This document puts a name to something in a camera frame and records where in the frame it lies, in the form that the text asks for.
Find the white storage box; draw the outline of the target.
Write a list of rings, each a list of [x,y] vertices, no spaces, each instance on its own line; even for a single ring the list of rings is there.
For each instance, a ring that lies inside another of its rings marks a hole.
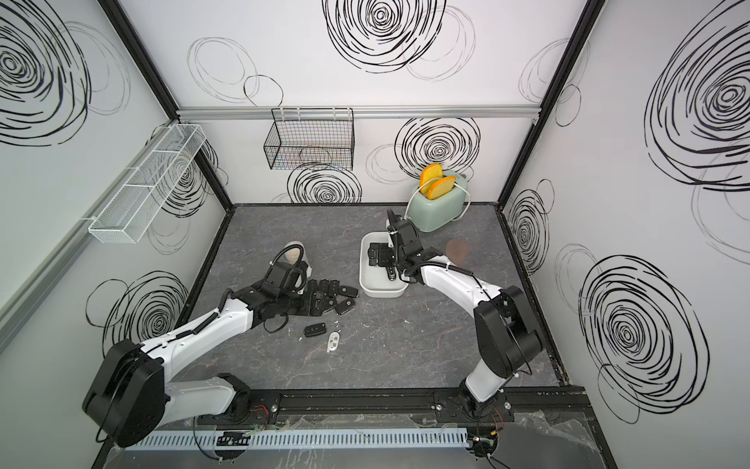
[[[372,232],[366,234],[361,240],[359,285],[361,286],[361,292],[370,298],[395,299],[401,297],[408,287],[408,284],[400,279],[391,281],[385,267],[370,264],[370,258],[368,257],[370,244],[387,243],[388,241],[389,236],[386,232]]]

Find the black flip key lone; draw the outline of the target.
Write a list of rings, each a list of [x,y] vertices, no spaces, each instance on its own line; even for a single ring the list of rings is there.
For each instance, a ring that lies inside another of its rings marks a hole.
[[[322,336],[326,334],[326,332],[326,324],[324,322],[319,322],[318,324],[310,324],[309,326],[306,326],[303,334],[306,338],[313,338],[316,336]]]

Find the white car key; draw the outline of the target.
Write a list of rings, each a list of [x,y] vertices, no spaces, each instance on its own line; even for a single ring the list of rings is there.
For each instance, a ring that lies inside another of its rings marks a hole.
[[[336,351],[338,349],[339,344],[340,344],[340,333],[338,331],[331,332],[327,340],[326,352],[332,353]]]

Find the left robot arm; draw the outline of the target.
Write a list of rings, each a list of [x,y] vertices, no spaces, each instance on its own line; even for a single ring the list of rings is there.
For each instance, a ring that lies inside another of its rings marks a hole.
[[[244,420],[251,412],[249,388],[236,376],[182,382],[175,377],[225,341],[302,306],[311,273],[305,260],[275,260],[263,279],[238,291],[226,289],[216,308],[184,326],[139,344],[116,343],[84,397],[84,414],[121,448],[178,420],[204,415]]]

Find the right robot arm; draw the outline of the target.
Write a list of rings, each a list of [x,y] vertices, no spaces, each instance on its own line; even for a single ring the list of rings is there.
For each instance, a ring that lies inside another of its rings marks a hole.
[[[459,386],[465,412],[478,412],[517,373],[531,374],[545,341],[525,291],[482,281],[443,252],[423,246],[414,224],[392,209],[385,227],[394,252],[387,264],[396,278],[439,291],[474,321],[480,361]]]

